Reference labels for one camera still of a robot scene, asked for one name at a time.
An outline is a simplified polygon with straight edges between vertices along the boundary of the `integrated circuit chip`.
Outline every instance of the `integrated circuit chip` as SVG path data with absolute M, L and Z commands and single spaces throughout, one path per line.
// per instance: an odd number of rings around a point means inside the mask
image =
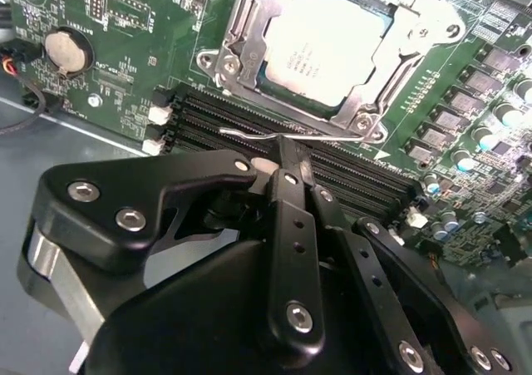
M 504 155 L 508 150 L 511 149 L 511 146 L 508 145 L 505 142 L 499 142 L 495 148 L 493 148 L 493 153 L 496 153 L 497 155 Z
M 500 182 L 495 182 L 488 190 L 486 191 L 490 195 L 498 195 L 506 189 L 505 185 L 502 185 Z
M 513 200 L 508 200 L 507 202 L 505 202 L 503 205 L 502 205 L 502 208 L 506 211 L 508 211 L 509 213 L 514 213 L 516 212 L 520 207 L 520 204 L 519 203 L 516 203 L 514 202 Z
M 421 163 L 429 163 L 435 153 L 437 153 L 434 149 L 430 148 L 429 145 L 416 140 L 410 140 L 406 144 L 405 152 L 412 159 L 420 161 Z
M 347 24 L 357 24 L 356 38 Z M 266 41 L 266 78 L 308 99 L 337 106 L 364 84 L 387 29 L 382 17 L 348 0 L 292 0 L 272 19 Z
M 481 93 L 498 92 L 503 86 L 499 80 L 473 68 L 465 70 L 463 78 L 464 84 Z
M 440 181 L 440 188 L 442 191 L 446 190 L 452 190 L 452 187 L 454 186 L 454 183 L 449 180 L 448 178 L 442 178 Z
M 453 109 L 468 113 L 470 111 L 480 111 L 485 108 L 485 104 L 480 99 L 467 95 L 462 91 L 453 90 L 450 94 L 449 105 Z
M 489 51 L 481 61 L 499 72 L 513 72 L 521 66 L 517 59 L 498 48 L 493 48 Z
M 469 121 L 467 119 L 458 116 L 456 113 L 443 107 L 436 108 L 435 112 L 431 116 L 431 119 L 434 124 L 447 130 L 461 129 L 464 126 L 469 125 Z
M 431 126 L 427 123 L 423 123 L 417 133 L 423 142 L 429 144 L 430 146 L 434 146 L 437 149 L 441 149 L 448 141 L 452 139 L 452 136 L 449 134 L 436 129 L 434 126 Z

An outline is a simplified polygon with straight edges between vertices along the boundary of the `black cable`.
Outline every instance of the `black cable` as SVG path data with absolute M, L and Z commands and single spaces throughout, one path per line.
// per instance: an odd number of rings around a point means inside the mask
M 35 94 L 35 96 L 39 100 L 39 103 L 37 105 L 37 109 L 35 109 L 35 111 L 26 119 L 19 121 L 18 123 L 15 123 L 10 126 L 0 127 L 0 136 L 5 136 L 6 134 L 11 134 L 13 132 L 20 131 L 30 126 L 47 109 L 47 99 L 44 96 L 44 94 L 41 92 L 41 90 L 37 88 L 35 84 L 33 84 L 26 77 L 21 76 L 20 74 L 17 74 L 14 77 L 19 82 L 21 82 L 28 90 L 30 90 L 31 92 L 33 92 L 33 94 Z

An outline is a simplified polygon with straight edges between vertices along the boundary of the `wire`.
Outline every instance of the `wire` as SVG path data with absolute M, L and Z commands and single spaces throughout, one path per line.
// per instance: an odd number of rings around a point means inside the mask
M 250 141 L 267 141 L 267 140 L 273 140 L 277 138 L 278 136 L 284 136 L 285 138 L 288 138 L 290 140 L 296 140 L 296 141 L 342 141 L 342 142 L 359 142 L 363 141 L 363 136 L 308 136 L 304 134 L 284 134 L 284 133 L 277 133 L 277 134 L 263 134 L 263 135 L 254 135 L 254 134 L 246 134 L 239 130 L 234 130 L 232 128 L 225 128 L 220 127 L 219 128 L 220 134 L 225 134 L 227 136 L 238 136 L 244 140 L 250 140 Z
M 26 119 L 19 121 L 18 123 L 12 124 L 10 126 L 0 127 L 0 136 L 5 136 L 6 134 L 11 134 L 13 132 L 20 131 L 28 126 L 30 126 L 36 119 L 42 115 L 47 109 L 47 99 L 44 94 L 37 88 L 35 84 L 29 81 L 26 77 L 18 73 L 17 67 L 13 63 L 12 58 L 4 58 L 2 60 L 2 68 L 4 71 L 13 76 L 21 84 L 23 84 L 28 90 L 33 92 L 38 99 L 37 109 Z
M 10 76 L 16 76 L 17 75 L 17 68 L 13 64 L 13 59 L 10 58 L 10 57 L 5 58 L 2 61 L 2 68 Z

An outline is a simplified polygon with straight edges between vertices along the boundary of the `metal wire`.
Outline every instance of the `metal wire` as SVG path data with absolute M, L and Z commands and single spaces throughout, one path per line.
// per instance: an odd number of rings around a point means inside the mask
M 278 136 L 284 136 L 285 138 L 288 138 L 290 140 L 296 140 L 296 141 L 360 142 L 364 140 L 363 136 L 312 136 L 312 135 L 305 135 L 305 134 L 284 134 L 284 133 L 255 135 L 255 134 L 246 134 L 245 132 L 234 130 L 232 128 L 225 128 L 225 127 L 220 127 L 219 132 L 220 134 L 224 134 L 227 136 L 237 136 L 239 138 L 242 138 L 243 140 L 250 140 L 250 141 L 273 140 L 277 138 Z

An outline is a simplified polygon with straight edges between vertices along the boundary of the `cpu socket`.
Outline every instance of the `cpu socket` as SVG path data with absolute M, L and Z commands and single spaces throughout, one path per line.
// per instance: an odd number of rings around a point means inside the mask
M 235 0 L 221 46 L 196 63 L 226 95 L 313 133 L 382 143 L 426 54 L 465 32 L 445 0 Z

